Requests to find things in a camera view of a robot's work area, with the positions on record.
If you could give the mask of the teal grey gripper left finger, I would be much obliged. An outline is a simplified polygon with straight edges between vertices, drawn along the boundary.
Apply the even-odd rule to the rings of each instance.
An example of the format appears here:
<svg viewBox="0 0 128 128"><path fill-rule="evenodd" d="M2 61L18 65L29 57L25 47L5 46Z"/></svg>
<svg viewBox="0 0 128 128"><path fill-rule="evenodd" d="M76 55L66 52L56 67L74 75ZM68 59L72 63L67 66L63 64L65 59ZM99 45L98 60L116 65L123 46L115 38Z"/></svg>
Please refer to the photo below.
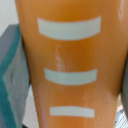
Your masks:
<svg viewBox="0 0 128 128"><path fill-rule="evenodd" d="M0 128L22 128L29 71L18 25L0 37Z"/></svg>

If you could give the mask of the teal grey gripper right finger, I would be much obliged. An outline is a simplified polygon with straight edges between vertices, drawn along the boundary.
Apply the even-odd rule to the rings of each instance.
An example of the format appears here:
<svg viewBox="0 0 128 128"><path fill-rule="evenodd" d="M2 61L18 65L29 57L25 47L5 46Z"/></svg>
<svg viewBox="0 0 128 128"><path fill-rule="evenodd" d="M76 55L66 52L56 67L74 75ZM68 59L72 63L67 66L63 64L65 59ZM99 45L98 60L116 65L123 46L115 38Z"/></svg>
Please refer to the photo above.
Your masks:
<svg viewBox="0 0 128 128"><path fill-rule="evenodd" d="M127 53L123 81L122 81L121 99L124 109L128 110L128 53Z"/></svg>

